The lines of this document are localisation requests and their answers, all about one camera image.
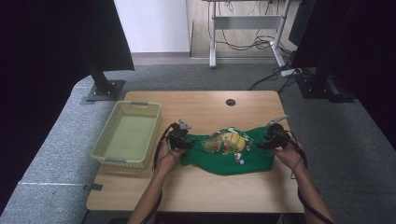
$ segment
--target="wooden table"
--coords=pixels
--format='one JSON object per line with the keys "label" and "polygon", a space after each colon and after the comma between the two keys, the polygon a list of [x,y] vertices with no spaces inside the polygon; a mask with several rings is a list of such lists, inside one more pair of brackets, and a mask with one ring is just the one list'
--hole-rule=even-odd
{"label": "wooden table", "polygon": [[[226,104],[229,99],[235,100],[234,106]],[[125,100],[162,105],[156,144],[169,124],[179,119],[190,124],[191,134],[211,134],[232,126],[247,131],[284,116],[275,91],[131,91]],[[286,120],[280,123],[289,129]],[[91,191],[87,207],[134,210],[152,176],[151,155],[145,171],[101,165],[94,183],[103,188]],[[304,209],[290,169],[276,158],[271,171],[247,175],[213,175],[179,165],[166,179],[159,211],[302,213]]]}

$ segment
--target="forearm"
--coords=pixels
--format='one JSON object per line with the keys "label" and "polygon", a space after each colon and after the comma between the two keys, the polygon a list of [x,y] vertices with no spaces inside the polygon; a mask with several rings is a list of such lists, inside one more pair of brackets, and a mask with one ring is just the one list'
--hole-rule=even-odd
{"label": "forearm", "polygon": [[[297,184],[299,186],[299,191],[303,196],[304,200],[311,205],[315,210],[320,212],[323,216],[328,218],[331,222],[335,223],[335,220],[330,213],[329,208],[326,203],[321,199],[317,189],[315,188],[308,171],[305,169],[304,165],[301,163],[294,169],[294,175],[296,176]],[[315,214],[313,214],[308,209],[305,210],[305,218],[308,224],[310,223],[325,223]]]}
{"label": "forearm", "polygon": [[128,224],[140,224],[146,218],[161,195],[164,181],[165,175],[154,173],[148,187],[132,212]]}

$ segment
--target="black curtain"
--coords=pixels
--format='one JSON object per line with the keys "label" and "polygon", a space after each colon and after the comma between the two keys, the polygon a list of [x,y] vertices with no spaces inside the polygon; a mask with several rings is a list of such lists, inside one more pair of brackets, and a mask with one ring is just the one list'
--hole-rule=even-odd
{"label": "black curtain", "polygon": [[394,1],[361,1],[334,56],[332,68],[396,149],[394,8]]}
{"label": "black curtain", "polygon": [[74,85],[89,75],[80,43],[100,70],[134,70],[112,0],[2,2],[0,213]]}

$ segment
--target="wire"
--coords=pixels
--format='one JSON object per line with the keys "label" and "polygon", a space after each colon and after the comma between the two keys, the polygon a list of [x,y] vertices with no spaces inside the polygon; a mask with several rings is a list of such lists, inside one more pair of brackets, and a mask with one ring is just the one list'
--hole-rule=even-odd
{"label": "wire", "polygon": [[265,9],[264,15],[272,15],[272,7],[270,1],[267,1],[267,9]]}
{"label": "wire", "polygon": [[[152,171],[154,172],[154,170],[157,168],[157,160],[158,160],[158,155],[160,154],[160,149],[161,149],[161,145],[163,143],[163,140],[166,138],[166,135],[169,132],[170,128],[173,128],[175,126],[175,123],[172,123],[169,125],[169,127],[167,127],[165,129],[165,131],[163,132],[163,135],[160,138],[160,141],[158,142],[157,148],[155,150],[155,154],[154,154],[154,163],[152,164]],[[163,192],[161,191],[160,197],[158,197],[157,202],[154,204],[154,206],[152,207],[151,211],[148,213],[148,215],[145,217],[145,219],[143,219],[143,221],[141,222],[141,224],[146,223],[147,221],[149,221],[149,219],[154,215],[154,213],[157,211],[158,207],[161,204],[161,201],[163,200]]]}
{"label": "wire", "polygon": [[[262,14],[261,13],[261,9],[260,9],[261,1],[256,1],[256,4],[255,4],[253,10],[250,13],[248,13],[248,15],[253,13],[254,9],[257,7],[258,4],[259,4],[260,15]],[[219,6],[219,15],[221,16],[221,8],[220,8],[220,3],[219,2],[218,2],[218,6]],[[233,5],[232,5],[232,3],[230,1],[225,2],[225,6],[233,13]],[[209,34],[209,38],[212,39],[212,35],[210,34],[209,20],[210,20],[210,3],[208,3],[208,7],[207,7],[207,32]],[[229,48],[234,49],[234,50],[248,50],[248,49],[252,49],[254,47],[256,47],[256,49],[259,49],[259,50],[265,50],[265,49],[271,48],[272,47],[272,45],[270,43],[271,41],[270,40],[265,40],[264,38],[271,38],[271,39],[275,39],[275,38],[272,37],[272,36],[269,36],[269,35],[258,35],[260,30],[261,29],[259,29],[257,31],[256,37],[255,37],[255,39],[254,39],[254,41],[253,41],[253,43],[251,45],[237,46],[237,45],[231,44],[230,42],[228,42],[224,30],[221,30],[223,38],[224,38],[224,41],[216,41],[216,43],[225,44]],[[281,51],[284,53],[285,56],[289,56],[291,54],[291,51],[288,50],[288,49],[285,49],[285,47],[282,45],[282,43],[279,43],[279,48],[281,49]]]}
{"label": "wire", "polygon": [[[307,163],[307,159],[305,156],[304,151],[300,148],[300,146],[297,143],[297,139],[294,135],[294,133],[292,133],[291,131],[286,131],[288,133],[291,133],[291,136],[293,137],[294,141],[292,141],[290,138],[288,138],[287,136],[285,136],[282,133],[276,133],[277,135],[281,136],[282,138],[284,138],[285,140],[287,140],[289,143],[291,143],[299,152],[299,154],[301,155],[301,158],[303,159],[304,162],[304,166],[305,168],[308,168],[308,163]],[[298,194],[298,198],[300,200],[300,202],[303,204],[303,206],[308,209],[310,212],[312,212],[315,216],[317,216],[318,218],[320,218],[322,221],[324,221],[327,224],[333,224],[333,222],[331,220],[329,220],[327,217],[323,216],[319,211],[317,211],[315,208],[313,208],[310,204],[308,204],[306,202],[306,200],[303,198],[303,195],[300,192],[300,189],[297,189],[297,194]]]}
{"label": "wire", "polygon": [[293,70],[293,72],[290,74],[288,80],[285,82],[285,84],[283,84],[283,86],[281,88],[279,88],[279,90],[277,90],[277,93],[280,94],[280,92],[286,87],[286,85],[288,84],[288,82],[291,80],[291,78],[293,77],[293,74],[297,71],[297,68]]}
{"label": "wire", "polygon": [[81,224],[84,224],[85,220],[87,219],[88,214],[91,212],[90,209],[87,209],[87,212],[85,212],[84,218],[81,221]]}
{"label": "wire", "polygon": [[279,12],[279,0],[277,0],[276,15]]}
{"label": "wire", "polygon": [[285,65],[276,68],[276,69],[277,69],[276,72],[274,72],[274,69],[273,69],[273,74],[269,75],[268,77],[264,77],[264,78],[262,78],[262,79],[256,81],[256,82],[255,82],[249,89],[247,89],[247,90],[248,90],[248,91],[253,90],[253,88],[254,88],[257,84],[259,84],[259,83],[261,83],[261,82],[263,82],[263,81],[265,81],[265,80],[277,80],[278,77],[276,77],[275,79],[269,79],[269,78],[270,78],[270,77],[273,77],[273,76],[276,76],[280,71],[282,71],[282,70],[284,70],[286,67],[288,67],[290,62],[291,62],[291,60],[289,60],[287,63],[285,63]]}

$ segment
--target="black pole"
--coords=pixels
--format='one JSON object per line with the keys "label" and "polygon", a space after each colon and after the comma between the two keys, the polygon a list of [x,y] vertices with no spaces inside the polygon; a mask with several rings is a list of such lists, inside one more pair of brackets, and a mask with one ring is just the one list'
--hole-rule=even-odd
{"label": "black pole", "polygon": [[81,59],[84,62],[85,68],[91,74],[95,86],[99,92],[111,92],[111,84],[108,82],[103,71],[99,70],[93,62],[92,56],[87,48],[87,45],[80,41],[81,45]]}

